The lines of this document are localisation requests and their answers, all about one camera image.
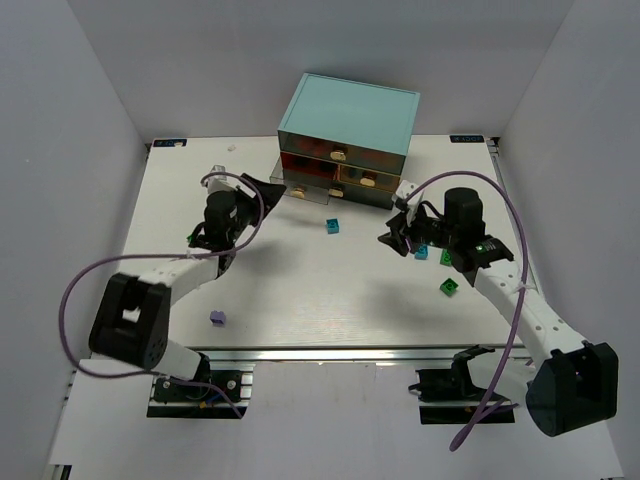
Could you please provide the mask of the small clear drawer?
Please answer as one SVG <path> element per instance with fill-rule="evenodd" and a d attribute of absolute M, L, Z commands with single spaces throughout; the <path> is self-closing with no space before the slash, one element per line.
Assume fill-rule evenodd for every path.
<path fill-rule="evenodd" d="M 280 158 L 277 159 L 269 180 L 272 184 L 284 186 L 285 195 L 291 198 L 322 205 L 329 203 L 330 180 L 309 173 L 285 169 Z"/>
<path fill-rule="evenodd" d="M 343 183 L 391 193 L 396 191 L 400 183 L 400 177 L 397 175 L 361 169 L 350 165 L 338 166 L 337 179 Z"/>

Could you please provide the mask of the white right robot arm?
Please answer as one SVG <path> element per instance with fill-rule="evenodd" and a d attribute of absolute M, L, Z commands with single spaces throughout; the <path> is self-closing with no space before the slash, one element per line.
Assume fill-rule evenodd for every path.
<path fill-rule="evenodd" d="M 503 360 L 489 347 L 457 353 L 447 370 L 421 370 L 412 390 L 423 402 L 479 400 L 489 410 L 523 406 L 534 424 L 555 437 L 617 413 L 619 359 L 607 343 L 594 344 L 571 328 L 535 290 L 526 289 L 513 253 L 487 234 L 483 203 L 470 188 L 446 191 L 442 214 L 428 215 L 418 187 L 394 194 L 399 212 L 381 243 L 401 256 L 423 246 L 446 251 L 452 267 L 514 328 L 531 364 Z"/>

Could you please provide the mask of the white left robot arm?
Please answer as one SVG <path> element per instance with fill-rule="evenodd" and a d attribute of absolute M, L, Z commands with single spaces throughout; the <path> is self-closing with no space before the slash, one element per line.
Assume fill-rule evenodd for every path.
<path fill-rule="evenodd" d="M 257 229 L 286 192 L 247 174 L 233 187 L 221 171 L 202 181 L 207 189 L 203 220 L 188 237 L 189 252 L 133 276 L 113 275 L 89 335 L 89 348 L 145 372 L 186 382 L 203 382 L 204 356 L 169 339 L 171 307 L 230 268 L 244 231 Z"/>

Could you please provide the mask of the long teal lego brick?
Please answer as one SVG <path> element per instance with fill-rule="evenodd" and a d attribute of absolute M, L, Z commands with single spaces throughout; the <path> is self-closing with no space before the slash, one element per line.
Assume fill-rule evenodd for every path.
<path fill-rule="evenodd" d="M 429 247 L 427 245 L 420 245 L 414 253 L 416 260 L 427 260 L 429 257 Z"/>

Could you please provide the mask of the dark bottom drawer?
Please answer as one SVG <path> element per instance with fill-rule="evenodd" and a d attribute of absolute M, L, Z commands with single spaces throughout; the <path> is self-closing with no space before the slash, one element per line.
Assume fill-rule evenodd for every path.
<path fill-rule="evenodd" d="M 391 210 L 393 207 L 391 192 L 362 185 L 333 182 L 328 189 L 328 194 L 334 198 L 385 210 Z"/>

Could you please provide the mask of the long green lego brick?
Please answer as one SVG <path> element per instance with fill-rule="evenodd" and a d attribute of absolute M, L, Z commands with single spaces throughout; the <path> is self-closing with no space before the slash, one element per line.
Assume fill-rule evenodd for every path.
<path fill-rule="evenodd" d="M 449 252 L 447 250 L 445 250 L 445 249 L 441 250 L 439 263 L 441 265 L 444 265 L 444 266 L 451 266 L 452 265 L 451 256 L 450 256 L 450 254 L 449 254 Z"/>

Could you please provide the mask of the small teal lego cube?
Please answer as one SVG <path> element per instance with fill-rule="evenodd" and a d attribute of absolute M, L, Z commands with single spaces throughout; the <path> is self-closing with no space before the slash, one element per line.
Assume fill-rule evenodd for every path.
<path fill-rule="evenodd" d="M 340 232 L 339 221 L 336 218 L 327 219 L 326 230 L 328 234 L 338 234 Z"/>

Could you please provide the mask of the green lego cube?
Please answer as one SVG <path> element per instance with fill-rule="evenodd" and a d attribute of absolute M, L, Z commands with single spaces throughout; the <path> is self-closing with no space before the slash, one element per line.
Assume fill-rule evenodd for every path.
<path fill-rule="evenodd" d="M 452 297 L 458 291 L 459 284 L 456 281 L 454 281 L 452 278 L 447 278 L 445 281 L 441 283 L 439 289 L 447 297 Z"/>

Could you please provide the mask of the teal drawer cabinet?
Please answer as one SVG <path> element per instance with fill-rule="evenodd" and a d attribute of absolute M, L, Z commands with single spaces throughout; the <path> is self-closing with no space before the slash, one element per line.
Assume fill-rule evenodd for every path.
<path fill-rule="evenodd" d="M 420 94 L 353 80 L 306 73 L 277 130 L 370 148 L 409 152 Z M 338 166 L 347 165 L 282 152 L 285 169 L 339 182 Z"/>

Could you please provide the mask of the right blue corner label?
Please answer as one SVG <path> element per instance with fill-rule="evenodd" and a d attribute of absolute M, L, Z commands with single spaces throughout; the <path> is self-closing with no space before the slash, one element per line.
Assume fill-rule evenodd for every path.
<path fill-rule="evenodd" d="M 484 143 L 485 139 L 482 135 L 450 135 L 449 140 L 452 143 Z"/>

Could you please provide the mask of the blue corner label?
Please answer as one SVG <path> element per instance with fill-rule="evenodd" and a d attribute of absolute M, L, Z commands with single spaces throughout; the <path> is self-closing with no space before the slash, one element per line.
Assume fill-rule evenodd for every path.
<path fill-rule="evenodd" d="M 152 143 L 153 148 L 181 148 L 185 147 L 187 140 L 183 138 L 178 139 L 155 139 Z"/>
<path fill-rule="evenodd" d="M 450 135 L 449 140 L 452 143 L 484 143 L 485 139 L 482 135 Z"/>

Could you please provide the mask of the left blue corner label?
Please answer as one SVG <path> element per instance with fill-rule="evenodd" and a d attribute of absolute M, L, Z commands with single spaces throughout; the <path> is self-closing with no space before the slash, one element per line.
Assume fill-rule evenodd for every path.
<path fill-rule="evenodd" d="M 181 148 L 185 147 L 187 140 L 183 138 L 178 139 L 155 139 L 152 143 L 153 148 Z"/>

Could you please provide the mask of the lilac lego brick front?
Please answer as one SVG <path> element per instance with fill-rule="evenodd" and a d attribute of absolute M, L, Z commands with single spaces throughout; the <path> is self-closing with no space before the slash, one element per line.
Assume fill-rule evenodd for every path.
<path fill-rule="evenodd" d="M 210 322 L 215 326 L 224 326 L 227 322 L 227 317 L 223 311 L 214 310 L 209 316 Z"/>

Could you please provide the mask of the aluminium table front rail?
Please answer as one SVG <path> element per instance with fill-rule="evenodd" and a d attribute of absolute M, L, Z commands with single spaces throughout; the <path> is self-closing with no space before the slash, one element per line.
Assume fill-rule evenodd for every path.
<path fill-rule="evenodd" d="M 448 360 L 456 354 L 467 350 L 464 346 L 422 347 L 422 348 L 306 348 L 306 349 L 212 349 L 195 351 L 176 342 L 169 341 L 161 350 L 153 347 L 150 353 L 144 353 L 142 359 L 150 361 L 146 370 L 169 372 L 170 366 L 176 366 L 182 358 L 191 358 L 203 354 L 211 362 L 392 362 L 392 361 L 423 361 Z"/>

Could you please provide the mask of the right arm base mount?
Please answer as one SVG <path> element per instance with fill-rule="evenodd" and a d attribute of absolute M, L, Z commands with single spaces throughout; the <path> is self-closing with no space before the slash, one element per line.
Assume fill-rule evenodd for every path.
<path fill-rule="evenodd" d="M 454 355 L 444 367 L 426 367 L 415 371 L 417 380 L 408 392 L 418 397 L 420 424 L 423 426 L 463 426 L 478 409 L 492 379 L 495 367 L 489 366 L 489 379 L 474 382 L 470 367 L 480 360 L 499 361 L 494 348 L 473 346 Z"/>

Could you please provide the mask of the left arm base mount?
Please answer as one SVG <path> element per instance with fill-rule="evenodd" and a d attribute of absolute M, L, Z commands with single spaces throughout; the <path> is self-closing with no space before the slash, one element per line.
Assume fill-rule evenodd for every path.
<path fill-rule="evenodd" d="M 146 416 L 151 419 L 240 420 L 253 386 L 253 367 L 209 360 L 194 380 L 158 376 Z"/>

